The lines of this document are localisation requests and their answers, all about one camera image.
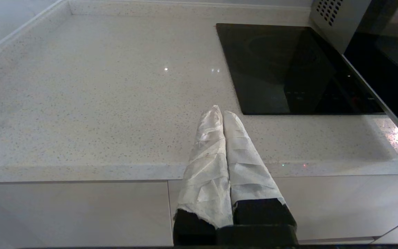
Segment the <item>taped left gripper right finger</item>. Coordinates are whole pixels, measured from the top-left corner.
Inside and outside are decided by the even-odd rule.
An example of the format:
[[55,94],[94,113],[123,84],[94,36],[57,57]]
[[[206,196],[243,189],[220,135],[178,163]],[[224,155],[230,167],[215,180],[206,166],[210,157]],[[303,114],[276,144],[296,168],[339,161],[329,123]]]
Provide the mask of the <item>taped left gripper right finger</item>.
[[240,118],[233,112],[225,111],[223,125],[234,223],[296,227],[285,198]]

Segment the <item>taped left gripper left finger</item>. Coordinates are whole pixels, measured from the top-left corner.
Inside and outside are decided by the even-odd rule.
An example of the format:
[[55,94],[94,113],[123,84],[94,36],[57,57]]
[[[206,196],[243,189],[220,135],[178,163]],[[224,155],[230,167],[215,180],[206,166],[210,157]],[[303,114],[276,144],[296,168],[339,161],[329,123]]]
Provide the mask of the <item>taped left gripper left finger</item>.
[[216,245],[218,230],[232,225],[223,117],[214,105],[198,123],[178,196],[173,242],[175,246]]

